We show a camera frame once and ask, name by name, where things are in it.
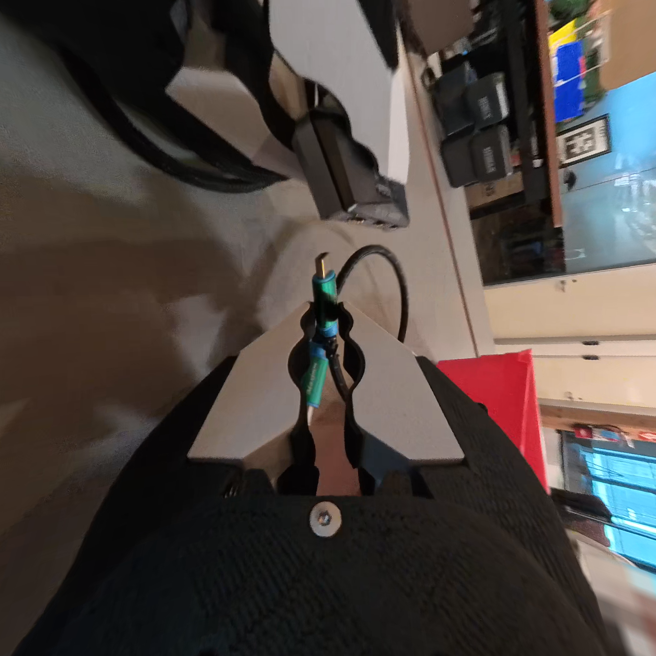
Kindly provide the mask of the small yellow bin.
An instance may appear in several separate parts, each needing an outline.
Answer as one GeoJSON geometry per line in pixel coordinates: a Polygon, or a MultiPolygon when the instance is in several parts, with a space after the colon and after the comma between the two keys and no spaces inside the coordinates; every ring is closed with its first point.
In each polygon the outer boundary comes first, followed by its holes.
{"type": "Polygon", "coordinates": [[[558,29],[552,29],[548,33],[548,48],[550,53],[555,53],[561,46],[574,43],[577,40],[577,19],[564,23],[558,29]]]}

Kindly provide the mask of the large paned window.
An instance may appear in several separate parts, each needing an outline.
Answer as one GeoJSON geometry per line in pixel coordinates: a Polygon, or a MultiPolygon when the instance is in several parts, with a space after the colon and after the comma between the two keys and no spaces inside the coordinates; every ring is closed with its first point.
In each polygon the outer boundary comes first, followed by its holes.
{"type": "Polygon", "coordinates": [[[570,526],[640,569],[655,573],[655,442],[556,433],[561,488],[592,499],[566,508],[570,526]]]}

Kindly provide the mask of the red fire extinguisher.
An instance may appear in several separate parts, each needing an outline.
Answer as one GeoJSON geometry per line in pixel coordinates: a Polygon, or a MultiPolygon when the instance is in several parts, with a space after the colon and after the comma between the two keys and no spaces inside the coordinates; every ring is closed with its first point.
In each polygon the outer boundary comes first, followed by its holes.
{"type": "Polygon", "coordinates": [[[625,434],[617,427],[607,424],[581,424],[572,426],[573,433],[577,439],[590,441],[609,441],[620,443],[625,441],[625,434]]]}

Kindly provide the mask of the printed marker card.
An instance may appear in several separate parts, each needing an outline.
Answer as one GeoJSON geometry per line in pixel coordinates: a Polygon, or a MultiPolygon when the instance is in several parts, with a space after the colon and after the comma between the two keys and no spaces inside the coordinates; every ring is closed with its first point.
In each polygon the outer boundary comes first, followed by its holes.
{"type": "Polygon", "coordinates": [[[610,116],[601,115],[556,135],[558,168],[568,168],[611,152],[610,116]]]}

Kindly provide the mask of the dark hub adapter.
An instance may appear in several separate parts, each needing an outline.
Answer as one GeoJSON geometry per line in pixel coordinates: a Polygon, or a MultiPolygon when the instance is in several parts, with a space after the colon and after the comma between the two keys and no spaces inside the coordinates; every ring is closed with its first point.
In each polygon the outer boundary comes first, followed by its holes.
{"type": "Polygon", "coordinates": [[[409,225],[405,186],[381,175],[345,117],[311,110],[297,123],[292,147],[322,220],[386,230],[409,225]]]}

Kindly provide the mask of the red plastic bin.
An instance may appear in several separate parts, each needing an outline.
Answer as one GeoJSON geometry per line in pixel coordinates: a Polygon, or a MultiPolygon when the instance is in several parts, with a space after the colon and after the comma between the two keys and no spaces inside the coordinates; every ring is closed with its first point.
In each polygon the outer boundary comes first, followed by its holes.
{"type": "Polygon", "coordinates": [[[443,360],[437,368],[486,407],[550,495],[532,351],[443,360]]]}

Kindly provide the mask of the blue plastic bin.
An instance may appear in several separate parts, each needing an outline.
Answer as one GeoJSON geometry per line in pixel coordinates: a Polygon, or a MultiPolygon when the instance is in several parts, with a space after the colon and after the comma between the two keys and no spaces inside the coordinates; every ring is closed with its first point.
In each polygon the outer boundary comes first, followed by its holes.
{"type": "Polygon", "coordinates": [[[584,113],[584,64],[583,45],[576,40],[560,45],[551,56],[556,123],[578,118],[584,113]]]}

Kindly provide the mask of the black carrying case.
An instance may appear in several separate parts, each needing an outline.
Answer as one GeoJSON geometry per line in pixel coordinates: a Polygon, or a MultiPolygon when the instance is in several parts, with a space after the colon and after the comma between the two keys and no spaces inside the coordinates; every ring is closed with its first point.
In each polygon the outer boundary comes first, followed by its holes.
{"type": "Polygon", "coordinates": [[[494,182],[514,170],[510,133],[504,124],[448,137],[441,145],[441,158],[452,188],[494,182]]]}
{"type": "Polygon", "coordinates": [[[436,79],[430,94],[447,137],[491,127],[510,114],[504,72],[480,78],[467,60],[436,79]]]}

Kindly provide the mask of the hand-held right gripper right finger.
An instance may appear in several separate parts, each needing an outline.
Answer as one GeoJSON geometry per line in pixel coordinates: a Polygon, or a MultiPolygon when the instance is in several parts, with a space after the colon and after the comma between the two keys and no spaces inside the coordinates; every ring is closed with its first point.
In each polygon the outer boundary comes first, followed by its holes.
{"type": "Polygon", "coordinates": [[[345,436],[356,468],[382,482],[394,472],[461,464],[463,450],[411,349],[350,303],[340,311],[354,383],[345,436]]]}

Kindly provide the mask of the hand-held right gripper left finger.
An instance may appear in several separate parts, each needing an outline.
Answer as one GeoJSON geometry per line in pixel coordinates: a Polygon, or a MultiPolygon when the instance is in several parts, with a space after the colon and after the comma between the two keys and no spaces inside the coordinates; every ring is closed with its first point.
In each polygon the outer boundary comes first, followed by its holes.
{"type": "Polygon", "coordinates": [[[240,351],[187,453],[196,463],[263,470],[273,482],[292,465],[314,465],[307,405],[290,372],[293,349],[307,352],[303,302],[240,351]]]}

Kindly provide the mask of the wooden post with red stickers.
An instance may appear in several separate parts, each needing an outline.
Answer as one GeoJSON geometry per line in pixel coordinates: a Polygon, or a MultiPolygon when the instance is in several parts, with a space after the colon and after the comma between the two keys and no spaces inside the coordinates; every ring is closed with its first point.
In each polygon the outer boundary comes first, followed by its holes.
{"type": "Polygon", "coordinates": [[[578,428],[612,431],[623,439],[655,443],[655,415],[600,411],[564,406],[539,406],[545,428],[574,432],[578,428]]]}

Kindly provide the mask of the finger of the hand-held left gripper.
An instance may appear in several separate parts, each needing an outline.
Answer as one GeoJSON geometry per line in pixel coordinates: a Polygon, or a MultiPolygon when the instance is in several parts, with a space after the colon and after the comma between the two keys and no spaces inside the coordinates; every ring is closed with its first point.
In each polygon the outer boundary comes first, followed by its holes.
{"type": "Polygon", "coordinates": [[[213,54],[185,54],[167,94],[252,164],[288,178],[304,178],[296,155],[266,125],[255,97],[213,54]]]}
{"type": "Polygon", "coordinates": [[[398,26],[389,1],[270,1],[276,52],[327,90],[346,112],[355,143],[379,173],[405,185],[409,134],[398,26]]]}

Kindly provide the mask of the person's right hand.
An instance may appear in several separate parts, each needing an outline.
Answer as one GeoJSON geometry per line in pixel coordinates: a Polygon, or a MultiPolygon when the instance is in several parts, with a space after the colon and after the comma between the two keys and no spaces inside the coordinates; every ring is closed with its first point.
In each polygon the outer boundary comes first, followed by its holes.
{"type": "Polygon", "coordinates": [[[361,496],[358,473],[346,456],[345,406],[337,398],[324,399],[314,410],[310,431],[319,471],[317,496],[361,496]]]}

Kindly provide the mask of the glass partition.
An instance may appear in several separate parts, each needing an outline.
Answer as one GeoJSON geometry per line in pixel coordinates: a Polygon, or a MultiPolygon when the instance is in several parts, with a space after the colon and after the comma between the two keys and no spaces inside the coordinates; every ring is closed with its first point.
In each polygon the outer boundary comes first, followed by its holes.
{"type": "Polygon", "coordinates": [[[655,73],[558,131],[602,117],[610,151],[559,172],[560,227],[546,202],[472,222],[485,286],[655,262],[655,73]]]}

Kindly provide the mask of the cardboard box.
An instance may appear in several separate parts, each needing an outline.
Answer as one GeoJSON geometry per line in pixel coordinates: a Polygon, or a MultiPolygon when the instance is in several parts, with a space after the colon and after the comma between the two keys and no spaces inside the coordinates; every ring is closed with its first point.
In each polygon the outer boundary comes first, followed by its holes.
{"type": "Polygon", "coordinates": [[[477,182],[466,186],[464,192],[470,210],[486,207],[514,194],[523,193],[522,172],[517,170],[498,180],[477,182]]]}

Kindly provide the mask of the white door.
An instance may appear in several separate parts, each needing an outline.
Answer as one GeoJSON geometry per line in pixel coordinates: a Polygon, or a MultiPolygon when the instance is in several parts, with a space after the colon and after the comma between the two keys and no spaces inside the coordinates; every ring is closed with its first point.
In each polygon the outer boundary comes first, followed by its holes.
{"type": "Polygon", "coordinates": [[[496,340],[655,335],[655,264],[484,290],[496,340]]]}
{"type": "Polygon", "coordinates": [[[542,399],[655,407],[655,357],[534,357],[542,399]]]}

